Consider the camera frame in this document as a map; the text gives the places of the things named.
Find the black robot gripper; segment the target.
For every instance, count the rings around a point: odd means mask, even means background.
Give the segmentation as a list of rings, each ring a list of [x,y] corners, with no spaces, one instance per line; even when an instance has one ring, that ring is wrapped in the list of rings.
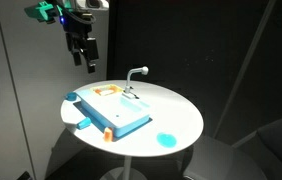
[[[95,38],[88,38],[92,31],[93,15],[89,12],[74,12],[63,14],[63,29],[66,33],[67,47],[73,56],[74,64],[82,64],[78,50],[81,50],[87,63],[89,73],[95,72],[96,60],[99,59],[97,42]]]

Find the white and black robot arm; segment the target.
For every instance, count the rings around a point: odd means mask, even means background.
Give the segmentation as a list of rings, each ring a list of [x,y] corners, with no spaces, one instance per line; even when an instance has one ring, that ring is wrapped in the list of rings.
[[[58,2],[60,8],[60,23],[65,31],[67,47],[74,58],[74,64],[82,64],[84,58],[87,71],[95,71],[95,61],[99,59],[97,41],[90,37],[92,25],[96,22],[92,10],[107,11],[107,0],[62,0]]]

